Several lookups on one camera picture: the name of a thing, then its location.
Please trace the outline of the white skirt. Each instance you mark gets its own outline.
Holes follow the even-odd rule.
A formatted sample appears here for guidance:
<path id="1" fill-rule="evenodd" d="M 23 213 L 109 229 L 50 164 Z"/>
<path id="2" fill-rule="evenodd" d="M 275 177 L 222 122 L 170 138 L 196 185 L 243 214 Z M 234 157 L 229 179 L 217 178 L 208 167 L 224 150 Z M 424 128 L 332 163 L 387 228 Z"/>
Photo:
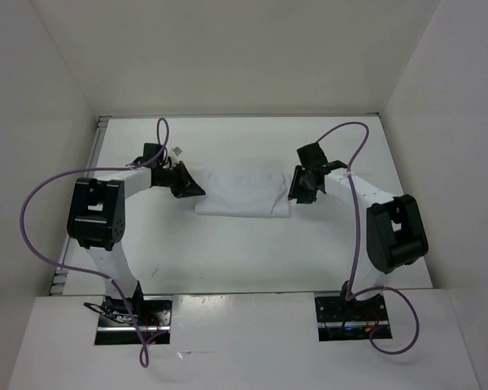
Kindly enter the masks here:
<path id="1" fill-rule="evenodd" d="M 204 190 L 197 197 L 197 215 L 288 219 L 289 176 L 282 171 L 197 171 L 194 178 Z"/>

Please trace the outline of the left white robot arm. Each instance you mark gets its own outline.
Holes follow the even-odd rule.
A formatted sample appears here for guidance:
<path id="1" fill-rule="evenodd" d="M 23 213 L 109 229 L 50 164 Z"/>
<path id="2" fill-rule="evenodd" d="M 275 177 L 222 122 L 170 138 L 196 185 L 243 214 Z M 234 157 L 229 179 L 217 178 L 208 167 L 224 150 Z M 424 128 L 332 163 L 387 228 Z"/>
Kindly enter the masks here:
<path id="1" fill-rule="evenodd" d="M 145 143 L 141 166 L 113 175 L 79 178 L 68 214 L 68 235 L 89 254 L 105 282 L 105 295 L 125 323 L 140 323 L 146 314 L 141 285 L 129 268 L 121 241 L 125 233 L 125 201 L 152 187 L 169 189 L 176 198 L 200 197 L 206 192 L 182 161 L 162 156 L 166 147 Z"/>

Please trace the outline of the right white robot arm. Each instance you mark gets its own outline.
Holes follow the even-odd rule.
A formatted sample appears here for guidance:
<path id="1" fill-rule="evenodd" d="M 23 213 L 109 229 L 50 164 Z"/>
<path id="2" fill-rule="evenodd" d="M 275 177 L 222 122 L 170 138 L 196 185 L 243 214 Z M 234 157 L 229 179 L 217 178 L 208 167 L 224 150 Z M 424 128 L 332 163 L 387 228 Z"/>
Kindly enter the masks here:
<path id="1" fill-rule="evenodd" d="M 344 162 L 329 161 L 316 142 L 297 149 L 297 155 L 290 200 L 312 204 L 321 193 L 353 208 L 353 262 L 340 309 L 347 318 L 359 319 L 368 310 L 368 299 L 388 289 L 389 274 L 429 252 L 417 200 L 383 191 Z"/>

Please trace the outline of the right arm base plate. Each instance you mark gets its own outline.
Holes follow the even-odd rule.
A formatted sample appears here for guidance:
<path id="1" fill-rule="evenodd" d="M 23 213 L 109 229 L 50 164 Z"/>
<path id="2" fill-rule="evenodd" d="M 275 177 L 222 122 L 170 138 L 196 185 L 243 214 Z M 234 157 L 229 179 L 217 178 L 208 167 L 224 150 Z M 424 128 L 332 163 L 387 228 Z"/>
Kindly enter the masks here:
<path id="1" fill-rule="evenodd" d="M 346 301 L 337 292 L 314 296 L 319 342 L 392 338 L 385 300 Z"/>

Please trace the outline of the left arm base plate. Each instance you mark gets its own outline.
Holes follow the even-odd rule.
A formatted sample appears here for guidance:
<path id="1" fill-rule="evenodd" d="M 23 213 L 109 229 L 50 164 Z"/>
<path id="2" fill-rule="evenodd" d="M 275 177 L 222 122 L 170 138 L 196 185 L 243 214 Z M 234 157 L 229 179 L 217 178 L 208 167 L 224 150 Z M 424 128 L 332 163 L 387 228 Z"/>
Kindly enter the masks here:
<path id="1" fill-rule="evenodd" d="M 95 345 L 139 345 L 133 321 L 121 300 L 104 297 L 101 304 L 86 302 L 98 315 Z M 145 296 L 140 314 L 134 312 L 143 339 L 150 345 L 168 345 L 172 323 L 172 296 Z"/>

